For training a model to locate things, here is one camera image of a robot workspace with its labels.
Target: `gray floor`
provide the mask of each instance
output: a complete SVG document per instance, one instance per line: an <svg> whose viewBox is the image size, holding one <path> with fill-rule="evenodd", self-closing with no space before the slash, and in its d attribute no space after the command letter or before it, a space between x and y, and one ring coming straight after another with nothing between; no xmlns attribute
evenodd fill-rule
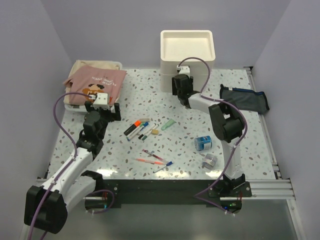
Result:
<svg viewBox="0 0 320 240"><path fill-rule="evenodd" d="M42 231L35 230L38 240ZM285 200L247 200L235 217L204 205L123 205L92 217L81 202L45 240L295 240Z"/></svg>

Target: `white bin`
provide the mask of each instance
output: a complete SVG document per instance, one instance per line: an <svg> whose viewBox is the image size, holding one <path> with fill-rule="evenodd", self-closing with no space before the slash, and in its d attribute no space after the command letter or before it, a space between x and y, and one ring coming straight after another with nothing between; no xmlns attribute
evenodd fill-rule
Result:
<svg viewBox="0 0 320 240"><path fill-rule="evenodd" d="M163 30L160 37L160 89L172 93L172 77L177 75L177 65L188 57L205 60L210 69L216 59L214 39L209 30ZM205 83L208 70L203 62L195 59L185 61L182 66L190 67L193 89L200 91Z"/></svg>

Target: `green object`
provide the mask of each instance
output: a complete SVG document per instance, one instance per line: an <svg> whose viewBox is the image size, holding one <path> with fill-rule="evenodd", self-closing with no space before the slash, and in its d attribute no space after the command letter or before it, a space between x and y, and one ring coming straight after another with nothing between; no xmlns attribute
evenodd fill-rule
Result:
<svg viewBox="0 0 320 240"><path fill-rule="evenodd" d="M174 124L175 123L175 121L173 120L173 119L170 119L165 125L163 125L162 127L161 127L161 130L163 131L163 130L166 130L168 127L170 127L172 124Z"/></svg>

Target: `black pouch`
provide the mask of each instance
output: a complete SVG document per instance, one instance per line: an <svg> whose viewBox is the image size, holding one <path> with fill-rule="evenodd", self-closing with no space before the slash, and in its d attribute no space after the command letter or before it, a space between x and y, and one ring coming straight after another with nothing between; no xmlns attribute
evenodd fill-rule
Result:
<svg viewBox="0 0 320 240"><path fill-rule="evenodd" d="M250 89L232 88L220 85L220 98L233 99L238 109L265 114L270 108L267 97L263 91L255 92Z"/></svg>

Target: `blue pen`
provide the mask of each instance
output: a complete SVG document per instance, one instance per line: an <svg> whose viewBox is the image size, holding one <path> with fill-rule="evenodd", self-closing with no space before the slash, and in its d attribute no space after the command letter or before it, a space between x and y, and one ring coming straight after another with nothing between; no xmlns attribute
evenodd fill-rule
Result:
<svg viewBox="0 0 320 240"><path fill-rule="evenodd" d="M133 132L131 132L128 136L126 136L126 139L128 141L130 141L131 139L133 139L135 137L135 135L137 135L140 131L142 131L146 126L148 126L148 122L145 123L141 123L139 127L137 127L135 130L133 130Z"/></svg>
<svg viewBox="0 0 320 240"><path fill-rule="evenodd" d="M172 161L170 161L170 162L168 162L165 166L160 167L159 169L153 171L153 173L155 174L155 173L161 171L162 169L165 169L166 167L168 167L168 166L170 166L170 165L172 165L172 164L174 164L174 163L173 163Z"/></svg>

